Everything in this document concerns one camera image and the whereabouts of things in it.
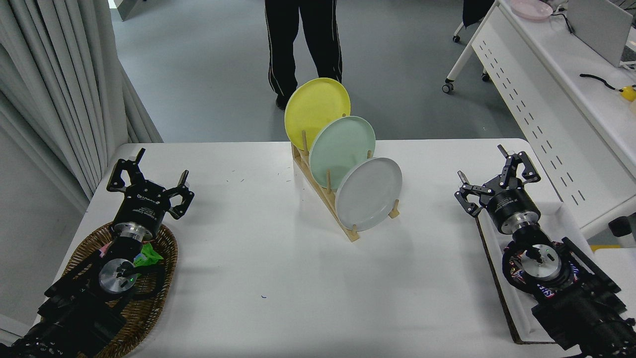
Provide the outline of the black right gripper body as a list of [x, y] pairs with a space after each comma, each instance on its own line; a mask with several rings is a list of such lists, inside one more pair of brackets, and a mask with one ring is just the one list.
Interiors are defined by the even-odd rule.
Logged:
[[487, 185], [493, 196], [484, 198], [484, 208], [497, 230], [518, 230], [538, 224], [539, 209], [524, 188], [495, 188]]

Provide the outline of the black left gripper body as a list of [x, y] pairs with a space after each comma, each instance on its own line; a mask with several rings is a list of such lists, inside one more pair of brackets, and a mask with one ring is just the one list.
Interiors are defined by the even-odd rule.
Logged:
[[134, 223], [145, 229], [159, 229], [170, 208], [163, 186], [146, 180], [127, 186], [124, 201], [114, 217], [114, 225]]

